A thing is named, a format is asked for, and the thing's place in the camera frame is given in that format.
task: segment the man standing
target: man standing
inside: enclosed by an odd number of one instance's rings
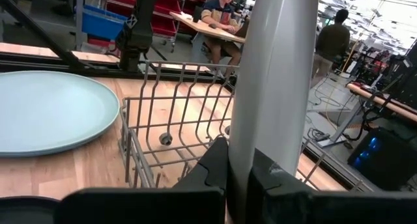
[[[215,24],[217,28],[224,29],[230,33],[236,33],[239,25],[233,14],[233,8],[229,5],[232,0],[210,0],[204,4],[201,13],[201,20],[207,24]],[[224,41],[219,38],[206,36],[205,43],[212,53],[213,64],[219,64],[222,48],[232,58],[229,65],[238,65],[240,60],[240,49],[234,42]]]
[[[321,30],[315,44],[310,88],[316,86],[329,73],[333,65],[333,58],[336,55],[343,55],[349,46],[351,33],[348,28],[342,25],[348,15],[347,10],[339,10],[334,18],[334,24]]]

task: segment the floor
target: floor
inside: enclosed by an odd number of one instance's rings
[[[30,5],[21,3],[23,9]],[[44,27],[45,31],[62,47],[65,49],[74,49],[75,37],[70,33],[63,33],[62,31],[51,31],[48,27]],[[3,41],[13,44],[24,44],[30,46],[45,46],[45,44],[35,37],[31,32],[23,27],[14,25],[12,21],[3,22]],[[175,43],[175,51],[170,52],[171,44],[163,45],[161,38],[154,38],[153,46],[168,60],[168,61],[181,61],[188,62],[191,54],[190,36],[178,35]],[[147,54],[150,60],[162,60],[161,56],[154,50],[150,50]],[[226,64],[228,59],[222,60],[222,63]],[[304,136],[308,136],[308,130],[310,128],[316,128],[324,133],[332,135],[335,132],[333,125],[323,117],[320,112],[324,111],[348,111],[356,103],[356,98],[351,98],[351,94],[344,85],[347,80],[339,76],[330,76],[323,80],[314,89],[310,90],[308,112],[306,115],[306,125],[304,128]],[[326,149],[328,153],[345,162],[351,150],[347,149],[343,145],[331,147]]]

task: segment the computer tower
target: computer tower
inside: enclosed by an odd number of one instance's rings
[[[348,164],[380,189],[397,191],[417,173],[417,151],[384,128],[371,130]]]

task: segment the dish rack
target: dish rack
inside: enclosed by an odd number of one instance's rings
[[[100,8],[110,12],[128,16],[132,13],[132,9],[136,0],[99,0]],[[153,17],[151,21],[154,36],[163,38],[164,44],[171,42],[171,52],[174,52],[177,32],[180,22],[176,21],[170,12],[181,13],[186,1],[205,1],[205,0],[156,0]]]
[[[148,78],[151,64],[156,76]],[[162,67],[171,65],[182,67],[179,81],[160,81]],[[145,77],[138,88],[139,96],[123,99],[119,150],[125,166],[125,182],[131,188],[174,186],[192,170],[217,137],[229,137],[235,90],[225,88],[229,76],[223,84],[218,84],[217,74],[220,70],[237,67],[210,65],[208,68],[215,71],[212,80],[197,83],[207,67],[204,65],[147,61]],[[186,73],[187,66],[196,67],[194,75]],[[183,82],[184,77],[188,80],[191,77],[193,81]],[[323,154],[311,171],[303,173],[298,169],[296,177],[314,189],[320,189],[314,183],[317,178],[313,174],[325,157],[332,157],[306,138],[301,153],[311,144]],[[363,181],[353,176],[356,184],[352,190],[357,190]]]

